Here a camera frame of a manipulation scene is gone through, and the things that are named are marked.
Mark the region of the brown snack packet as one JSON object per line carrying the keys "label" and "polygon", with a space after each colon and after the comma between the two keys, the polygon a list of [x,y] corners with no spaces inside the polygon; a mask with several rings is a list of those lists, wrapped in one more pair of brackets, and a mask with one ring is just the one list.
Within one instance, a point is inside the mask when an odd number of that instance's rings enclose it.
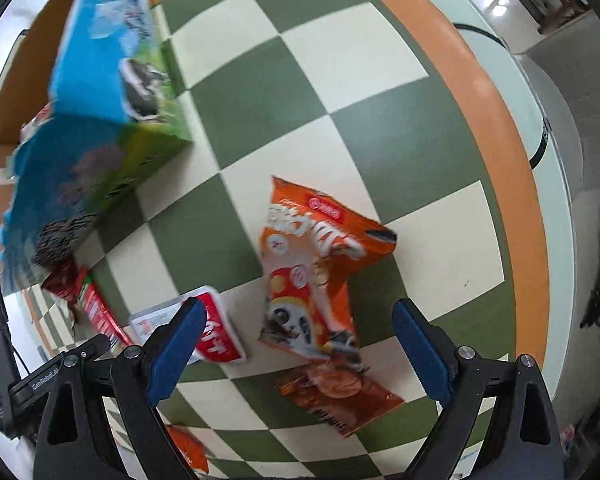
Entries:
{"label": "brown snack packet", "polygon": [[296,368],[276,389],[344,438],[404,404],[400,396],[365,373],[333,362]]}

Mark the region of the red green snack packet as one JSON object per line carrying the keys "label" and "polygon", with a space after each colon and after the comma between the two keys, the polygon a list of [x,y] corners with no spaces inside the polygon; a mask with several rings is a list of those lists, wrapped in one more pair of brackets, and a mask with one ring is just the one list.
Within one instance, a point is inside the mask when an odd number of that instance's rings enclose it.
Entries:
{"label": "red green snack packet", "polygon": [[113,354],[132,346],[133,341],[114,318],[92,274],[85,268],[79,268],[76,276],[76,305],[86,315],[95,332],[108,338],[109,350]]}

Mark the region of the orange panda snack bag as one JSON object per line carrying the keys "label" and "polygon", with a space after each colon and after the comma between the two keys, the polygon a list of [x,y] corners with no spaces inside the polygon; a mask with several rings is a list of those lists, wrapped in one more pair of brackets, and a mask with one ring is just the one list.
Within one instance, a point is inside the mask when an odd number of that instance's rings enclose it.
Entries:
{"label": "orange panda snack bag", "polygon": [[266,277],[259,340],[311,362],[363,369],[347,280],[398,236],[325,193],[274,177],[260,235]]}

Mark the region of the open cardboard milk box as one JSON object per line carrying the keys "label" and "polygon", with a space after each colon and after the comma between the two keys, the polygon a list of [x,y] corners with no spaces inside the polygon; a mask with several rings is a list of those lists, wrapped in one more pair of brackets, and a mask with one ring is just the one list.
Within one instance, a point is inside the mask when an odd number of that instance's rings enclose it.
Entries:
{"label": "open cardboard milk box", "polygon": [[149,0],[47,0],[0,88],[0,286],[41,283],[190,136]]}

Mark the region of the small red triangular packet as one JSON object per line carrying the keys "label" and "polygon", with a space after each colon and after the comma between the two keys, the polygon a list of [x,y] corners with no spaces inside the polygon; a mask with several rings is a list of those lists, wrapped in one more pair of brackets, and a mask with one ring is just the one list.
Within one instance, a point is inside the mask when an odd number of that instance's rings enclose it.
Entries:
{"label": "small red triangular packet", "polygon": [[53,268],[41,284],[41,288],[65,300],[69,306],[74,306],[78,299],[78,278],[79,269],[76,260],[68,257]]}

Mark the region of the grey office chair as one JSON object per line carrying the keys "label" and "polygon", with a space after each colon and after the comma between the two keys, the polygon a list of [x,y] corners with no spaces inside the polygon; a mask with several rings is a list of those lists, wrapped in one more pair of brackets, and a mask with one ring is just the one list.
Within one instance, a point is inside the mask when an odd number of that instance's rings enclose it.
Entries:
{"label": "grey office chair", "polygon": [[585,13],[517,58],[550,123],[569,195],[600,188],[600,19]]}

